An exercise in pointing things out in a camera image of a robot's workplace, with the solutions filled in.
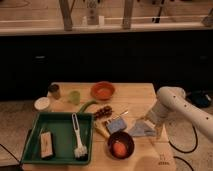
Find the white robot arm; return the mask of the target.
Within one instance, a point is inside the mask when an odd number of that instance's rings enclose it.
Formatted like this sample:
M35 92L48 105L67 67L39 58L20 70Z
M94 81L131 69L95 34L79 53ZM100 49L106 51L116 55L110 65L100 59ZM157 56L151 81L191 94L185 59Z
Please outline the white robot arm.
M170 112L179 112L213 142L213 116L187 102L183 88L164 86L158 89L156 97L157 101L145 115L146 119L160 126Z

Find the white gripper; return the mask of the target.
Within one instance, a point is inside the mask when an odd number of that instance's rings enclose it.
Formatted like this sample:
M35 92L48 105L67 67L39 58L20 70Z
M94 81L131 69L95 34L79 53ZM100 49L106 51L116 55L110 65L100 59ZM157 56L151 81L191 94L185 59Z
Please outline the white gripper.
M167 117L167 108L156 102L146 114L146 118L155 126L162 126Z

